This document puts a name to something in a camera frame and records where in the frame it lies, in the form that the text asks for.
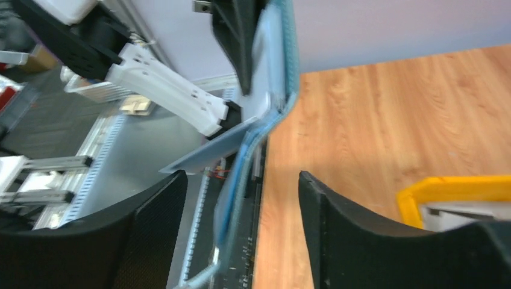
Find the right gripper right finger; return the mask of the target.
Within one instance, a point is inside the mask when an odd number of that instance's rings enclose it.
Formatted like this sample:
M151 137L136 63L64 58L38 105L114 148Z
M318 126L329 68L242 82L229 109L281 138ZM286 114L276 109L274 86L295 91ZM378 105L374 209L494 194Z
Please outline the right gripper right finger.
M299 207L315 288L509 288L510 222L414 228L336 193L310 172Z

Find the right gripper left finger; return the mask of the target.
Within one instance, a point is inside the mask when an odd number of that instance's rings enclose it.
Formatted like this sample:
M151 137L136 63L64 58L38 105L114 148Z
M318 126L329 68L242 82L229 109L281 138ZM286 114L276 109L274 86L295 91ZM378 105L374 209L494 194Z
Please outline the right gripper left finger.
M188 179L152 187L56 229L1 232L2 288L165 288Z

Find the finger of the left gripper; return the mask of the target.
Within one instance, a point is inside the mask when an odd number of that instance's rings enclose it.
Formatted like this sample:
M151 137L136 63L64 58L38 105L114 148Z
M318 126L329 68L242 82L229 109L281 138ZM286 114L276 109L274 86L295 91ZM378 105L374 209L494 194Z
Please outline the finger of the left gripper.
M267 2L261 0L212 1L212 30L232 64L243 95L252 89L252 47L257 24Z

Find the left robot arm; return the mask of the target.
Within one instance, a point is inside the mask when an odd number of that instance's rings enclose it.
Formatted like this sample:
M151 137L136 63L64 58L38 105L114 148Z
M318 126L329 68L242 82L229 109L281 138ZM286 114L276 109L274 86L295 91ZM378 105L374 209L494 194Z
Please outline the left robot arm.
M101 1L13 1L37 39L71 71L110 82L174 113L213 139L242 121L242 108L194 85L131 38ZM266 1L209 1L214 37L244 95L252 88L252 47Z

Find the white grey cards stack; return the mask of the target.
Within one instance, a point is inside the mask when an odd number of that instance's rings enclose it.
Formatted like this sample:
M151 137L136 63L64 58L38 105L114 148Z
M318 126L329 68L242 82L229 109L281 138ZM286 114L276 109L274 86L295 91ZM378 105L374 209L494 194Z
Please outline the white grey cards stack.
M509 221L510 202L427 202L419 206L423 228L442 232L480 221Z

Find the left yellow bin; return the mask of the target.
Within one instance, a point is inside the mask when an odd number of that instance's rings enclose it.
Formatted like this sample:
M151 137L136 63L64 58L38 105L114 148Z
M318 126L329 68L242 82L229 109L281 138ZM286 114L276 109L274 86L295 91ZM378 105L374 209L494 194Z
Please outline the left yellow bin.
M424 227L420 204L428 202L510 202L510 176L437 176L425 178L397 194L403 223Z

